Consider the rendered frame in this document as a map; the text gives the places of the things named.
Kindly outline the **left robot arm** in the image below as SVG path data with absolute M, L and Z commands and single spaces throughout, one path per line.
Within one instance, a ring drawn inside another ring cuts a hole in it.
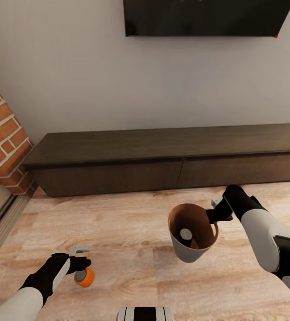
M 52 254 L 35 273 L 30 274 L 22 287 L 0 306 L 0 321 L 35 321 L 46 299 L 53 294 L 66 274 L 80 272 L 91 265 L 86 256 L 77 253 L 90 252 L 88 244 L 75 245 L 69 254 Z

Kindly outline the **trash can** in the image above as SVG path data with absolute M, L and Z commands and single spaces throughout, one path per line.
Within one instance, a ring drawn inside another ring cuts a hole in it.
M 174 251 L 177 257 L 185 263 L 194 263 L 218 239 L 219 228 L 214 222 L 216 235 L 210 224 L 206 209 L 192 203 L 183 203 L 174 207 L 168 216 L 168 225 Z M 178 233 L 182 228 L 188 228 L 193 235 L 190 247 L 178 241 Z

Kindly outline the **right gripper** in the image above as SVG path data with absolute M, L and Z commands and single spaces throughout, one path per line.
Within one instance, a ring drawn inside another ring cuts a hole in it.
M 210 209 L 206 211 L 208 217 L 209 217 L 209 222 L 210 224 L 213 224 L 214 222 L 219 222 L 219 221 L 231 221 L 233 220 L 232 213 L 228 214 L 225 213 L 221 207 L 220 203 L 216 206 L 215 209 Z

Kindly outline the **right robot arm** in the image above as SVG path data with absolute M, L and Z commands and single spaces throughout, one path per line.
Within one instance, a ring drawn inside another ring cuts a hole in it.
M 214 209 L 206 211 L 210 224 L 231 221 L 234 213 L 261 268 L 275 274 L 290 290 L 290 229 L 238 185 L 229 185 L 223 199 L 212 199 L 211 205 Z

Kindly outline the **can of soda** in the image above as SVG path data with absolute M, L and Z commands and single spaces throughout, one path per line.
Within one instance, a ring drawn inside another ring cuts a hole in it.
M 188 228 L 182 228 L 178 233 L 178 241 L 187 247 L 190 247 L 192 238 L 192 232 Z
M 77 285 L 87 288 L 93 283 L 94 277 L 94 272 L 86 267 L 83 271 L 75 272 L 74 280 Z

